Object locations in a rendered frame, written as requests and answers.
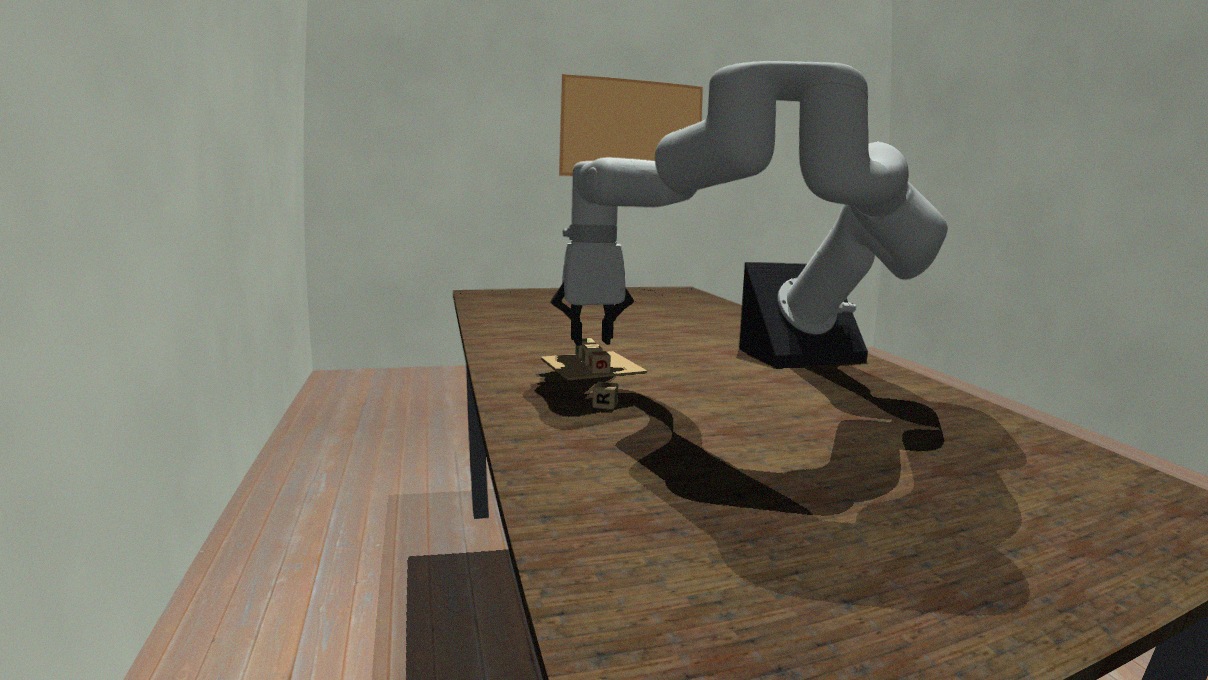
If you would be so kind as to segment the cream block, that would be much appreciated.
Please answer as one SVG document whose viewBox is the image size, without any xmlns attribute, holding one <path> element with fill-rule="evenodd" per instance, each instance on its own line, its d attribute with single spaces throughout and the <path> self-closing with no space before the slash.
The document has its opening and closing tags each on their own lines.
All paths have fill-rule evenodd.
<svg viewBox="0 0 1208 680">
<path fill-rule="evenodd" d="M 618 403 L 618 383 L 597 382 L 593 387 L 593 408 L 614 409 Z"/>
<path fill-rule="evenodd" d="M 582 362 L 586 366 L 590 366 L 590 351 L 603 351 L 603 349 L 598 344 L 594 344 L 594 345 L 582 345 Z"/>
<path fill-rule="evenodd" d="M 610 373 L 611 356 L 606 351 L 590 351 L 590 371 L 596 373 Z"/>
<path fill-rule="evenodd" d="M 594 345 L 594 344 L 596 344 L 596 341 L 592 341 L 591 338 L 583 338 L 582 339 L 582 345 Z M 575 344 L 575 354 L 577 355 L 579 359 L 582 359 L 582 345 L 576 345 Z"/>
</svg>

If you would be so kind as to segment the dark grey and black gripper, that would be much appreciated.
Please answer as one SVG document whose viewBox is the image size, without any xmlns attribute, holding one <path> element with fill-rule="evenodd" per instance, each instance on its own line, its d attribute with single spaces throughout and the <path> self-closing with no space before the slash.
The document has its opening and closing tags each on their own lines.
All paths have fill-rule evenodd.
<svg viewBox="0 0 1208 680">
<path fill-rule="evenodd" d="M 562 303 L 563 298 L 571 308 Z M 602 341 L 610 345 L 614 321 L 633 302 L 625 287 L 622 245 L 617 242 L 571 242 L 567 245 L 562 285 L 551 304 L 571 319 L 571 339 L 576 345 L 582 345 L 582 306 L 604 307 Z"/>
</svg>

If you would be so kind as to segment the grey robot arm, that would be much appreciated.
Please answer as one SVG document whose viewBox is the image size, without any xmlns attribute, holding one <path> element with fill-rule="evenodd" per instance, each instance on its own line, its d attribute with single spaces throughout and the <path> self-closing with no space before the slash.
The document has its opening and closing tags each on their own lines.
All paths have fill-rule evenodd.
<svg viewBox="0 0 1208 680">
<path fill-rule="evenodd" d="M 574 225 L 563 237 L 617 242 L 618 207 L 666 207 L 689 200 L 699 188 L 763 172 L 774 153 L 776 100 L 800 100 L 805 184 L 823 200 L 843 204 L 798 278 L 779 290 L 786 320 L 823 335 L 837 313 L 855 312 L 855 304 L 843 301 L 875 255 L 899 279 L 927 271 L 948 226 L 908 184 L 904 155 L 889 144 L 869 143 L 867 82 L 841 63 L 747 62 L 719 69 L 709 83 L 707 118 L 663 136 L 655 161 L 606 157 L 574 165 Z"/>
</svg>

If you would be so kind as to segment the cream flat mat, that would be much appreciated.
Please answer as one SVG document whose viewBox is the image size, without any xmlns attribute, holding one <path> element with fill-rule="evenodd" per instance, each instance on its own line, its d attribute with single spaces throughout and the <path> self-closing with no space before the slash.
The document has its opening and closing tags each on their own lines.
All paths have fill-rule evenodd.
<svg viewBox="0 0 1208 680">
<path fill-rule="evenodd" d="M 626 358 L 622 358 L 615 351 L 606 351 L 606 353 L 611 356 L 610 373 L 593 374 L 590 371 L 590 366 L 586 366 L 582 362 L 582 359 L 579 359 L 576 354 L 544 356 L 541 359 L 544 360 L 544 362 L 548 364 L 550 367 L 552 367 L 554 371 L 562 374 L 567 380 L 647 373 L 647 370 L 643 370 L 640 366 L 631 362 Z"/>
</svg>

